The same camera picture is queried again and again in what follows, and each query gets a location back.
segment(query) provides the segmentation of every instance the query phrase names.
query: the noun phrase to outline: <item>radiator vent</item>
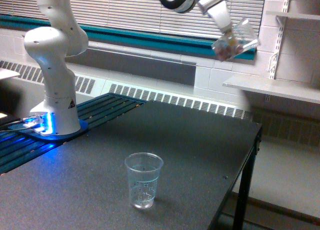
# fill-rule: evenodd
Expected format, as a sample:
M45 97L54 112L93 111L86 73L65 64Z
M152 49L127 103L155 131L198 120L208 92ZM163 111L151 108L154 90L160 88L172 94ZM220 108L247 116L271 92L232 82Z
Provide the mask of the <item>radiator vent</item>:
M41 85L44 84L44 75L41 69L38 67L0 60L0 68L12 70L19 73L20 75L17 78L20 80L33 82ZM75 91L78 94L89 95L92 97L96 97L101 94L101 89L105 82L104 79L84 76L80 74L76 74L74 80L75 80L74 82ZM93 92L96 81L100 81L100 82L102 81L103 83L100 84L101 85L100 91Z
M228 105L215 101L204 101L201 98L186 97L185 95L158 91L151 88L138 87L130 84L107 81L104 93L121 94L127 97L134 97L145 101L157 101L167 104L179 105L186 108L197 109L214 114L221 114L238 119L251 120L252 114L233 105Z
M266 111L255 112L253 120L263 125L264 136L320 147L320 123Z

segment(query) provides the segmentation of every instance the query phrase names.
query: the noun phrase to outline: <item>window blinds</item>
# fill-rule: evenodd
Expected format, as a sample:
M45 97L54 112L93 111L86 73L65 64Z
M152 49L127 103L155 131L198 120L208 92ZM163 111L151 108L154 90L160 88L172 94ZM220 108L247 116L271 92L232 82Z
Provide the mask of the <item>window blinds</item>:
M259 33L265 0L228 0L232 24L249 19ZM80 24L151 33L213 39L221 35L217 25L196 6L180 14L163 7L159 0L71 0ZM0 14L47 19L36 0L0 0Z

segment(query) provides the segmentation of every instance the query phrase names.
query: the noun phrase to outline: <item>table leg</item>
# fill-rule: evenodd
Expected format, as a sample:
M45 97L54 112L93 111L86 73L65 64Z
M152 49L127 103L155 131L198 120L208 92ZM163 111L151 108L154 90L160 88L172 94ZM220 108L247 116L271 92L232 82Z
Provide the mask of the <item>table leg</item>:
M256 155L259 149L260 138L258 137L256 143L254 144L254 149L250 154L248 161L246 162L241 176L240 188L238 199L236 203L236 209L233 220L232 230L241 230L243 228L246 206L249 197L251 179L254 172Z

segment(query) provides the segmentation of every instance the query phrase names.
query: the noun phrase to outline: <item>clear plastic cup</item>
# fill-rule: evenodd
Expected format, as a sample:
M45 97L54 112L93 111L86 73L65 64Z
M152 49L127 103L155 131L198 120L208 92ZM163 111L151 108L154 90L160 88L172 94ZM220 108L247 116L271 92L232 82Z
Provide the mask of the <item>clear plastic cup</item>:
M139 152L128 156L124 164L127 169L130 204L138 209L151 208L164 161L155 154Z
M260 42L257 34L249 23L249 20L243 18L232 31L226 32L214 44L214 50L220 61L232 59L252 48L259 46Z

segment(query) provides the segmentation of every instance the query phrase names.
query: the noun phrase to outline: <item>speckled tabletop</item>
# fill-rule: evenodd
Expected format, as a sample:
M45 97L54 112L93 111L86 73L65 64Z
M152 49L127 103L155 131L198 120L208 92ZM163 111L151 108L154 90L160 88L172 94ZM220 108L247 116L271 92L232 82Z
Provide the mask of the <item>speckled tabletop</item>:
M206 230L261 126L148 102L0 177L1 230ZM154 206L129 205L126 156L164 166Z

